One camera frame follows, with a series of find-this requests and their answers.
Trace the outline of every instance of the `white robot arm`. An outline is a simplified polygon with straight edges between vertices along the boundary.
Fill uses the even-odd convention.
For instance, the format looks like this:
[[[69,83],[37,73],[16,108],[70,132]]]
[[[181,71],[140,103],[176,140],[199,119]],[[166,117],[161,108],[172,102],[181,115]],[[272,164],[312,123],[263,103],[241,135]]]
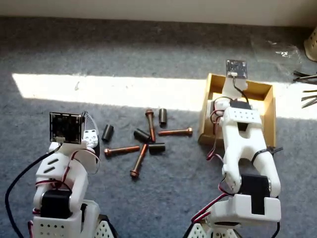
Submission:
[[[87,172],[96,172],[100,166],[98,131],[86,127],[92,118],[87,121],[87,112],[50,115],[49,153],[24,169],[5,194],[6,210],[14,231],[23,238],[10,209],[10,192],[30,168],[41,162],[36,172],[34,218],[28,222],[30,237],[116,238],[114,227],[107,216],[100,214],[98,204],[84,200]]]
[[[53,142],[50,151],[58,143]],[[32,237],[115,238],[116,232],[94,201],[84,200],[87,171],[100,165],[86,141],[63,144],[44,159],[36,173]]]
[[[226,90],[223,90],[223,93],[242,93],[235,86],[234,77],[238,73],[244,73],[246,65],[241,66],[236,60],[228,60],[227,64],[230,69],[227,69],[227,75],[231,74],[231,78],[226,78]],[[248,99],[245,103],[230,98],[238,97],[236,95],[225,96],[213,102],[213,114],[216,115],[214,122],[221,126],[223,135],[225,154],[222,160],[222,175],[232,193],[219,188],[224,194],[192,218],[192,225],[184,238],[238,238],[239,235],[234,231],[236,227],[278,222],[278,229],[272,236],[275,237],[281,219],[281,204],[278,199],[281,185],[272,156],[273,151],[267,148],[264,140],[260,113],[252,110]],[[241,158],[248,159],[259,175],[240,174],[238,163]]]

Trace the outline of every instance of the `bolt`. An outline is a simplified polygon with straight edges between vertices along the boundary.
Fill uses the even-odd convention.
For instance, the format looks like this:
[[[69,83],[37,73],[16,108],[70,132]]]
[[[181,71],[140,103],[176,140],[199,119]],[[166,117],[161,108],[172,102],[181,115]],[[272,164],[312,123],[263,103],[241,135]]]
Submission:
[[[154,124],[153,124],[154,112],[152,111],[152,109],[147,109],[145,111],[145,116],[147,117],[149,122],[151,140],[152,142],[155,142],[155,132],[154,132]]]
[[[139,146],[122,147],[122,148],[116,148],[116,149],[106,148],[105,155],[107,157],[110,157],[113,154],[131,153],[131,152],[135,152],[135,151],[139,151],[139,150],[140,150]]]
[[[130,176],[133,178],[137,178],[139,176],[139,170],[140,170],[140,166],[143,162],[143,159],[145,157],[145,154],[147,152],[148,149],[148,145],[144,144],[141,150],[141,153],[139,155],[139,158],[137,160],[137,162],[135,163],[134,169],[130,171]]]
[[[193,134],[193,129],[191,127],[182,130],[163,130],[158,133],[159,136],[163,135],[188,135],[191,136]]]

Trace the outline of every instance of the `black cable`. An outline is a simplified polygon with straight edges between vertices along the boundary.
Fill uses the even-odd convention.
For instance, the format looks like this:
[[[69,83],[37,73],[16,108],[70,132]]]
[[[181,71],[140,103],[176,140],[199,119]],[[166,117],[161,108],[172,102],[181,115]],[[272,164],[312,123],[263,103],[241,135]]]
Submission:
[[[59,147],[57,147],[55,150],[42,155],[40,158],[38,158],[36,161],[34,161],[33,163],[31,163],[28,167],[26,167],[15,179],[14,181],[10,184],[9,188],[7,189],[6,193],[5,193],[5,198],[4,198],[4,202],[5,202],[5,208],[6,208],[6,212],[8,214],[9,220],[11,222],[12,228],[14,229],[15,233],[18,235],[19,238],[23,238],[23,235],[21,233],[21,231],[19,230],[18,226],[16,225],[11,209],[10,209],[10,204],[9,204],[9,196],[10,193],[13,189],[13,187],[16,185],[16,183],[20,180],[20,178],[22,178],[23,175],[26,174],[26,172],[28,172],[33,166],[37,165],[40,161],[42,161],[43,159],[47,158],[48,156],[54,154],[57,150],[59,150],[61,147],[61,145]]]
[[[281,224],[280,224],[280,222],[278,222],[278,223],[277,223],[276,231],[275,231],[275,233],[272,235],[271,238],[275,238],[275,237],[277,236],[277,234],[279,233],[280,227],[281,227]]]
[[[233,81],[232,81],[232,82],[233,82],[233,87],[234,87],[239,93],[241,93],[241,94],[243,95],[243,97],[246,99],[247,103],[250,104],[247,95],[245,95],[245,93],[242,92],[242,90],[241,90],[240,88],[238,88],[238,87],[235,85],[235,83],[236,83],[236,78],[233,78]]]

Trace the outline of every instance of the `cardboard box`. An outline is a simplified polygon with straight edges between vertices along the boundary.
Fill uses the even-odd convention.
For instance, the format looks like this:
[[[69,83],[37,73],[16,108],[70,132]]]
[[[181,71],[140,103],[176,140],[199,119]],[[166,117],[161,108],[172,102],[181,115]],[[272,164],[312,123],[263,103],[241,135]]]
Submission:
[[[213,124],[208,112],[208,100],[216,99],[221,96],[222,88],[226,77],[221,75],[209,74],[206,80],[205,96],[203,108],[200,115],[199,139],[200,144],[214,143]],[[275,128],[275,96],[272,85],[248,81],[248,89],[244,91],[250,104],[260,111],[263,134],[267,146],[276,146],[276,128]],[[223,146],[223,137],[221,130],[218,131],[217,144]]]

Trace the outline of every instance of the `wire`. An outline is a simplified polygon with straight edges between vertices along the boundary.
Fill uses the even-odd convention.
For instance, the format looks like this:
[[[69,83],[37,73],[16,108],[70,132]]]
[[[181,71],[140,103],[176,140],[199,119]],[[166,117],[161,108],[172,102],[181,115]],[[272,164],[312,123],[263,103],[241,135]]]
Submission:
[[[32,221],[28,221],[28,229],[29,229],[30,238],[33,238],[32,227],[33,227],[33,222]]]
[[[21,231],[19,230],[18,226],[16,225],[11,209],[10,209],[10,202],[9,202],[9,196],[10,193],[13,189],[13,187],[16,185],[16,183],[20,180],[20,178],[23,177],[23,175],[25,175],[32,167],[34,167],[35,165],[37,165],[39,162],[41,162],[43,159],[47,158],[48,156],[54,154],[57,150],[59,150],[61,147],[58,146],[55,150],[42,155],[41,157],[39,157],[36,161],[34,161],[33,163],[31,163],[28,167],[26,167],[14,180],[13,182],[10,184],[9,188],[7,189],[6,193],[5,193],[5,198],[4,198],[4,202],[5,202],[5,208],[6,208],[6,212],[8,214],[9,220],[11,222],[12,228],[14,229],[15,233],[18,235],[18,237],[23,238],[23,235],[21,233]]]
[[[223,182],[223,181],[225,180],[225,178],[226,178],[226,175],[227,175],[227,174],[224,174],[224,177],[222,178],[221,182],[218,184],[218,189],[219,189],[219,191],[221,191],[221,192],[223,192],[223,193],[225,193],[225,194],[227,194],[227,195],[234,196],[234,193],[227,192],[227,191],[224,190],[224,188],[221,186],[222,182]]]
[[[54,184],[54,183],[61,183],[63,184],[69,191],[72,191],[71,188],[63,181],[57,180],[57,179],[49,179],[49,180],[43,180],[35,183],[35,186],[39,186],[41,184]]]
[[[67,165],[67,167],[66,167],[65,173],[64,173],[63,178],[62,178],[62,180],[61,180],[62,182],[65,182],[65,181],[66,181],[67,174],[68,174],[68,172],[69,172],[69,170],[70,170],[70,166],[69,166],[69,165],[70,165],[70,162],[71,162],[72,160],[74,160],[75,155],[76,155],[79,151],[86,151],[87,153],[93,155],[93,156],[96,158],[97,163],[99,164],[99,166],[97,167],[97,170],[96,170],[96,172],[95,172],[94,174],[96,174],[96,173],[98,172],[98,170],[99,170],[99,168],[100,168],[100,165],[101,165],[100,158],[99,158],[94,152],[92,152],[92,151],[90,151],[90,150],[88,150],[88,149],[76,150],[76,151],[74,151],[74,152],[71,154],[70,160],[69,160],[69,162],[68,162],[68,165]]]
[[[196,213],[192,217],[191,221],[194,222],[198,217],[200,217],[202,214],[204,214],[211,206],[213,206],[216,202],[218,202],[219,200],[223,199],[226,196],[228,196],[228,194],[225,194],[225,193],[219,195],[216,199],[214,199],[213,201],[208,203],[202,210],[200,210],[198,213]]]
[[[206,216],[209,216],[211,214],[211,212],[205,212],[203,213],[201,216],[199,216],[198,218],[196,218],[193,223],[198,223],[200,222],[203,218],[205,218]]]
[[[277,236],[277,234],[279,233],[279,229],[281,227],[280,222],[277,223],[277,227],[276,227],[276,231],[274,232],[274,234],[272,235],[272,238],[275,238]]]
[[[232,81],[232,82],[233,82],[233,87],[234,87],[239,93],[241,93],[241,94],[243,95],[243,97],[246,99],[247,103],[250,104],[247,95],[245,95],[245,93],[244,93],[240,88],[238,88],[238,87],[236,86],[236,78],[235,78],[235,77],[233,78],[233,81]]]
[[[214,113],[216,113],[217,110],[213,111],[211,113],[211,117]],[[219,155],[219,154],[216,154],[215,153],[215,150],[216,150],[216,145],[217,145],[217,138],[218,138],[218,120],[221,118],[222,116],[217,116],[216,117],[216,120],[215,121],[212,121],[212,123],[215,124],[215,127],[214,127],[214,143],[213,143],[213,147],[212,149],[208,152],[207,154],[207,157],[206,157],[206,160],[211,160],[214,156],[218,157],[222,162],[223,162],[223,159],[222,157]]]

